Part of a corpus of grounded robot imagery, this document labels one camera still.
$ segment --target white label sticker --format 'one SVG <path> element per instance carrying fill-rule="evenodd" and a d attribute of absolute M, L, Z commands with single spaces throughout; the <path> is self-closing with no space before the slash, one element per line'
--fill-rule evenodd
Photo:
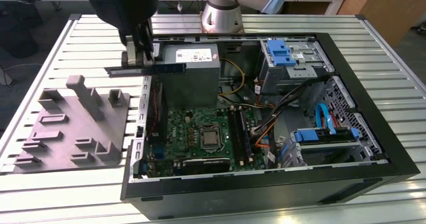
<path fill-rule="evenodd" d="M 176 51 L 176 63 L 209 61 L 212 61 L 212 50 L 209 48 L 179 49 Z"/>
<path fill-rule="evenodd" d="M 304 58 L 304 55 L 301 53 L 293 53 L 293 58 Z"/>
<path fill-rule="evenodd" d="M 254 85 L 254 93 L 256 94 L 261 93 L 261 87 L 258 85 Z"/>
<path fill-rule="evenodd" d="M 274 154 L 273 154 L 272 152 L 268 152 L 268 159 L 269 159 L 273 163 L 276 163 L 276 156 L 274 156 Z"/>
<path fill-rule="evenodd" d="M 277 143 L 284 143 L 285 140 L 286 140 L 286 138 L 285 138 L 284 136 L 280 136 L 280 137 L 278 137 L 278 140 L 277 140 Z"/>

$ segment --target green circuit board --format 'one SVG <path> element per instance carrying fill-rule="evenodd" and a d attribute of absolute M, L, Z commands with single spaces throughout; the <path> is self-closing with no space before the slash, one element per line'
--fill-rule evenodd
<path fill-rule="evenodd" d="M 245 125 L 256 126 L 254 110 L 244 109 Z M 217 130 L 220 147 L 206 150 L 202 147 L 202 132 Z M 234 161 L 233 142 L 228 121 L 228 109 L 188 109 L 172 110 L 168 113 L 167 143 L 164 147 L 164 162 L 156 163 L 157 174 L 163 177 L 173 176 L 171 160 L 192 158 L 229 158 L 229 171 L 248 171 L 264 169 L 264 155 L 254 154 L 253 162 L 241 165 Z"/>

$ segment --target cpu socket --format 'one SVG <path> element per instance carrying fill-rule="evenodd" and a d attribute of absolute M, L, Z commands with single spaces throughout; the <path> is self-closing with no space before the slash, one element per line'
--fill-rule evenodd
<path fill-rule="evenodd" d="M 213 153 L 221 148 L 221 129 L 218 126 L 200 127 L 201 149 Z"/>

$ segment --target aluminum extrusion table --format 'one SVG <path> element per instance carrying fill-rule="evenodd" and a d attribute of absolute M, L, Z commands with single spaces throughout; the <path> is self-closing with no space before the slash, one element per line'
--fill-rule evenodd
<path fill-rule="evenodd" d="M 171 223 L 393 223 L 426 220 L 426 87 L 366 20 L 354 16 L 244 15 L 246 32 L 328 32 L 395 132 L 421 174 L 386 185 L 346 204 L 273 212 L 171 220 Z M 156 15 L 155 33 L 201 32 L 197 15 Z M 120 65 L 117 30 L 95 15 L 72 15 L 0 140 L 3 172 L 21 152 L 37 118 L 43 88 L 63 95 L 69 75 L 85 76 L 99 93 L 120 88 L 132 95 L 124 146 L 136 130 L 141 78 L 109 79 L 104 67 Z M 0 176 L 0 223 L 135 223 L 147 221 L 120 202 L 125 153 L 116 168 Z"/>

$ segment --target motherboard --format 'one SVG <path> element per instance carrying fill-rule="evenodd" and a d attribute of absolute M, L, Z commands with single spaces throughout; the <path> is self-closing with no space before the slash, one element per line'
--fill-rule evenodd
<path fill-rule="evenodd" d="M 252 108 L 169 111 L 167 143 L 152 147 L 152 176 L 217 173 L 224 167 L 228 172 L 264 169 L 264 155 L 252 151 L 246 135 L 257 122 Z M 181 165 L 189 171 L 180 172 Z"/>

